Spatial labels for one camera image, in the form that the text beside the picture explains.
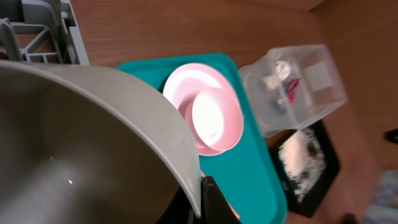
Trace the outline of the brown food scrap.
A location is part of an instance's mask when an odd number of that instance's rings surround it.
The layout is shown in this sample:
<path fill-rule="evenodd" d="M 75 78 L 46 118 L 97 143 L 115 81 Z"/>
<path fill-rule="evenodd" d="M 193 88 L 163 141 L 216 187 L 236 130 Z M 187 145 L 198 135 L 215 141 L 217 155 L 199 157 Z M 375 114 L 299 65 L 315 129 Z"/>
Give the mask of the brown food scrap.
<path fill-rule="evenodd" d="M 312 158 L 317 158 L 321 151 L 314 145 L 308 144 L 307 145 L 308 154 Z"/>

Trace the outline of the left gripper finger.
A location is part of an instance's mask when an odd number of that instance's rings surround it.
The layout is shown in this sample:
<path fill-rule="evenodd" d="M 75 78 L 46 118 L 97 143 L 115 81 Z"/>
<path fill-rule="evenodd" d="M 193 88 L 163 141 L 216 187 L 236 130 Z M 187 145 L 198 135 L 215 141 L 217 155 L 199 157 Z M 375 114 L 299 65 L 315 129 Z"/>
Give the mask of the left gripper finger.
<path fill-rule="evenodd" d="M 241 224 L 212 176 L 201 180 L 201 218 L 205 224 Z"/>

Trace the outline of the grey bowl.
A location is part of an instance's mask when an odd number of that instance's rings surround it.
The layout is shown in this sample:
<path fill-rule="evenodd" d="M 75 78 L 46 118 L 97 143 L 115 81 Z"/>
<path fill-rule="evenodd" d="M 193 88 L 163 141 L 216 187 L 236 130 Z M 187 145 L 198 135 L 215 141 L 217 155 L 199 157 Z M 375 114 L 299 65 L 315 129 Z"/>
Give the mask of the grey bowl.
<path fill-rule="evenodd" d="M 201 218 L 193 136 L 128 73 L 1 62 L 1 222 L 155 223 Z"/>

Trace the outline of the white rice pile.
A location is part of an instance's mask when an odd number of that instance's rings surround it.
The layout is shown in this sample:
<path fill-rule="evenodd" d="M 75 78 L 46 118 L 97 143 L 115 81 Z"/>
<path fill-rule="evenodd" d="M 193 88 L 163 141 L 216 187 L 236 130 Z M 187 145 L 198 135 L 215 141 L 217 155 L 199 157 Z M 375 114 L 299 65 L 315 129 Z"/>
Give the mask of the white rice pile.
<path fill-rule="evenodd" d="M 314 144 L 321 151 L 317 158 L 309 156 L 308 144 Z M 327 165 L 314 130 L 305 128 L 296 131 L 279 147 L 278 157 L 288 180 L 293 183 L 294 195 L 299 202 L 302 202 Z"/>

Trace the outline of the small white bowl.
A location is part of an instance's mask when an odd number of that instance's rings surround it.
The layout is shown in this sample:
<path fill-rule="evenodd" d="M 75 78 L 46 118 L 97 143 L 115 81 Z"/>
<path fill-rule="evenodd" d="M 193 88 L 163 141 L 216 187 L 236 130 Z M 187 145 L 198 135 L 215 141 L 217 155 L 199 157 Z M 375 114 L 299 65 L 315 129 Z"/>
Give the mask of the small white bowl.
<path fill-rule="evenodd" d="M 217 156 L 232 149 L 244 130 L 238 99 L 222 88 L 200 91 L 189 104 L 185 121 L 201 156 Z"/>

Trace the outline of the white tissue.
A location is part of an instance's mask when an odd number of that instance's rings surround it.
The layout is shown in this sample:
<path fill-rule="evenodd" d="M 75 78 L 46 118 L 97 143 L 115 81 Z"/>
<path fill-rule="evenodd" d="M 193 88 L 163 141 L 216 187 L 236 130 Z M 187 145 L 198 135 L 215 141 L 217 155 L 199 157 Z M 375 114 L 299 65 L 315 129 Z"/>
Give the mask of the white tissue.
<path fill-rule="evenodd" d="M 278 87 L 279 83 L 286 80 L 292 73 L 292 66 L 286 61 L 277 61 L 275 72 L 272 75 L 264 77 L 262 83 L 266 88 L 274 90 Z"/>

